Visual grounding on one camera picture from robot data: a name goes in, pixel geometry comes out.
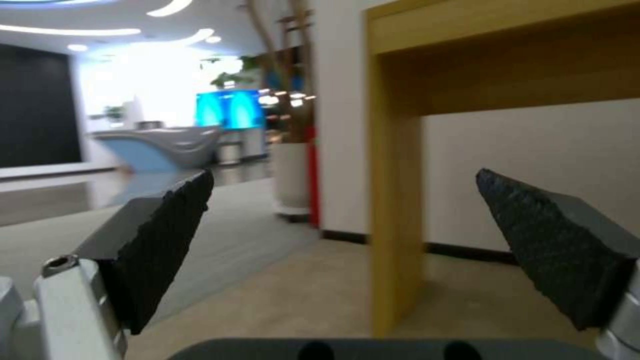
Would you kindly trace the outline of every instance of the ceiling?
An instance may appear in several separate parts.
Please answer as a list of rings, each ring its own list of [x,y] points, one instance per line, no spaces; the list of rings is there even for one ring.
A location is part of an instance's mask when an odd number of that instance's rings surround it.
[[[275,23],[286,15],[287,0],[259,0],[260,13],[271,27],[274,40],[280,39]],[[46,51],[83,56],[109,56],[132,42],[162,42],[194,35],[199,29],[212,28],[222,38],[217,44],[199,42],[192,47],[222,55],[246,55],[264,52],[244,10],[244,0],[193,0],[182,11],[166,17],[151,17],[147,12],[168,5],[171,0],[105,0],[63,6],[0,5],[0,25],[56,29],[139,28],[140,34],[119,37],[78,37],[39,35],[0,31],[0,44],[17,45]],[[74,53],[69,44],[84,44],[86,53]]]

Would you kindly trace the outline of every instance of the reception desk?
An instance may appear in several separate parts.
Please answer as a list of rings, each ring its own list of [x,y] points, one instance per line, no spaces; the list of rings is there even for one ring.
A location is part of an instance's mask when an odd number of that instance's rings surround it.
[[[218,126],[208,126],[99,131],[91,135],[135,172],[175,172],[210,164],[220,134]]]

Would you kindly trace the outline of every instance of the curved ceiling light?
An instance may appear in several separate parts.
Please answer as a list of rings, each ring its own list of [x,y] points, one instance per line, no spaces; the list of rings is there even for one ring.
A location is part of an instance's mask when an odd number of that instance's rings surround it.
[[[197,42],[201,42],[203,40],[205,40],[206,38],[210,37],[211,35],[213,35],[215,31],[213,29],[200,29],[198,30],[198,32],[196,32],[195,34],[191,35],[190,37],[187,38],[182,38],[182,39],[178,39],[178,40],[171,40],[171,41],[148,41],[148,42],[135,42],[133,43],[133,45],[147,45],[147,46],[189,46],[189,45],[193,45]]]
[[[90,3],[106,3],[114,0],[0,0],[0,6],[18,9],[55,8]]]
[[[42,34],[42,35],[63,35],[70,37],[120,37],[125,35],[140,34],[140,29],[46,29],[29,28],[27,26],[0,25],[0,31],[13,31],[16,33]]]
[[[148,12],[147,15],[153,16],[153,17],[163,17],[163,16],[173,15],[174,13],[184,10],[192,2],[193,0],[172,0],[164,8],[160,8],[158,10]]]

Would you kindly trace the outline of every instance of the wooden table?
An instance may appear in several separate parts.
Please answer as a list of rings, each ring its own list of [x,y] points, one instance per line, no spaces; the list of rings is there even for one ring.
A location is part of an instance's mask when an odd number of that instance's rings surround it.
[[[372,331],[384,336],[423,286],[420,118],[640,97],[640,0],[398,0],[366,22]]]

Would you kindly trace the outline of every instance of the glossy floor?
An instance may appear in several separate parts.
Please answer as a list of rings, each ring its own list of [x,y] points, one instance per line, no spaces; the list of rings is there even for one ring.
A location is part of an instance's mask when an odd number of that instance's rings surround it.
[[[271,176],[268,161],[212,168],[216,186]],[[108,208],[166,191],[197,173],[126,174],[120,171],[0,182],[0,226]]]

